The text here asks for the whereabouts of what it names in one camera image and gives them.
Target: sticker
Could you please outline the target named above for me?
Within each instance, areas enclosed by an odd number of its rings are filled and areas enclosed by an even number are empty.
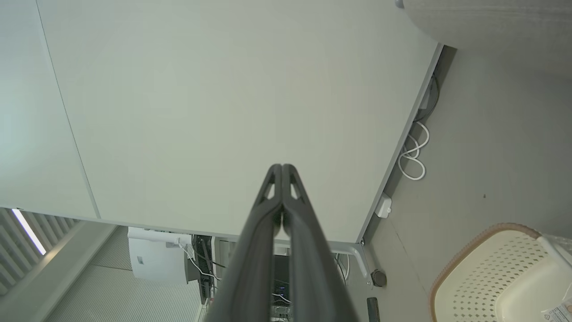
[[[542,311],[542,320],[545,322],[572,322],[572,298],[553,309]]]

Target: white plastic basket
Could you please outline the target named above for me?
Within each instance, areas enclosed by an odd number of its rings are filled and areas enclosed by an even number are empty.
[[[542,321],[572,285],[572,240],[515,223],[484,231],[445,267],[430,293],[434,322]]]

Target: gray floor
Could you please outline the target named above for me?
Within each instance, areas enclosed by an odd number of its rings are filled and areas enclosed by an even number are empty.
[[[348,288],[361,320],[375,296],[382,321],[430,321],[434,279],[495,223],[572,237],[571,121],[572,81],[458,51],[426,121],[426,177],[394,169],[393,212],[368,229],[370,263],[386,271],[387,287],[368,290],[352,263]]]
[[[45,322],[194,321],[201,305],[196,282],[135,278],[127,233],[125,226],[113,232]]]

